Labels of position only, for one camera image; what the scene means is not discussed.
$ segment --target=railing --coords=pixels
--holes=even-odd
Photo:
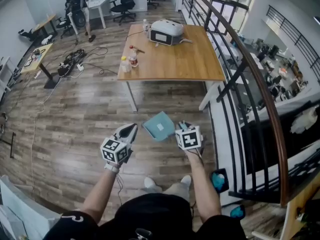
[[[269,5],[266,15],[282,29],[300,50],[320,84],[320,57],[301,32],[280,12]]]
[[[287,152],[285,146],[284,135],[282,132],[282,127],[280,123],[280,119],[274,104],[274,101],[271,97],[270,91],[264,81],[264,78],[259,71],[254,59],[245,48],[244,44],[240,40],[237,33],[233,30],[230,24],[225,20],[225,18],[210,4],[208,0],[183,0],[182,1],[185,9],[188,11],[188,19],[191,19],[195,25],[203,26],[207,31],[208,35],[212,38],[215,50],[220,54],[219,58],[222,68],[224,70],[225,75],[227,76],[227,82],[224,83],[224,88],[218,88],[220,95],[217,98],[217,102],[221,102],[224,110],[224,116],[227,123],[227,130],[229,134],[229,141],[231,147],[231,159],[232,159],[232,169],[233,169],[233,190],[229,192],[230,196],[239,197],[242,199],[249,199],[261,202],[268,203],[280,203],[285,205],[289,201],[289,180],[288,180],[288,160],[287,160]],[[225,27],[228,34],[234,40],[238,49],[241,52],[242,62],[239,63],[236,56],[231,51],[225,36],[221,34],[218,26],[212,19],[212,16],[217,17],[217,19],[221,22],[221,24]],[[221,43],[217,41],[217,39],[221,39],[224,48],[222,48]],[[236,71],[233,73],[231,71],[231,65],[235,66]],[[258,111],[256,109],[256,102],[254,100],[253,94],[249,85],[244,76],[244,70],[249,68],[249,72],[253,75],[255,84],[257,89],[260,91],[260,95],[265,104],[266,110],[268,112],[269,121],[271,124],[271,128],[274,135],[274,142],[276,143],[277,155],[278,155],[278,175],[279,178],[276,180],[278,183],[278,188],[272,188],[272,183],[275,181],[269,180],[269,171],[268,171],[268,157],[266,154],[266,144],[264,142],[263,131],[261,129],[261,122],[258,115]],[[241,79],[243,82],[243,86],[245,89],[245,93],[249,100],[249,106],[252,109],[255,125],[257,128],[257,136],[258,136],[258,144],[255,143],[255,147],[258,147],[258,150],[254,150],[254,145],[252,143],[252,136],[249,129],[249,124],[247,120],[247,106],[243,102],[243,96],[240,92],[236,81]],[[241,188],[238,190],[237,184],[237,168],[235,164],[235,152],[234,152],[234,144],[233,137],[230,130],[230,122],[228,118],[228,113],[225,105],[224,97],[227,96],[228,101],[230,103],[231,113],[233,117],[233,123],[235,125],[236,136],[237,136],[237,144],[240,153],[240,167],[241,167]],[[234,101],[237,100],[238,107],[240,110],[240,115],[235,110]],[[238,117],[242,117],[243,120],[243,128],[244,135],[246,139],[246,143],[243,147],[241,134],[239,128]],[[249,159],[249,163],[251,165],[252,171],[252,187],[250,189],[246,188],[246,169],[245,169],[245,154]],[[257,185],[256,181],[256,161],[255,154],[259,154],[259,159],[263,162],[263,175],[264,175],[264,183],[262,185]]]

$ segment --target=person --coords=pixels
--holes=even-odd
[[[189,204],[191,177],[173,184],[162,193],[151,178],[144,180],[144,189],[128,200],[114,218],[98,226],[107,206],[119,166],[113,165],[102,174],[80,210],[64,213],[44,240],[245,240],[240,221],[223,216],[219,196],[205,173],[196,149],[186,151],[191,165],[196,205],[203,225],[193,232]]]
[[[89,0],[82,0],[83,2],[83,6],[82,6],[82,11],[84,13],[85,16],[85,29],[86,29],[86,33],[85,35],[89,37],[89,42],[91,43],[93,40],[95,40],[96,35],[91,35],[91,26],[90,26],[90,14],[89,14],[89,8],[88,8],[88,2]],[[66,3],[69,7],[71,0],[66,0]]]
[[[6,121],[8,121],[8,117],[6,112],[2,112],[0,116],[0,127],[1,127],[1,133],[5,133],[5,126],[6,126]]]

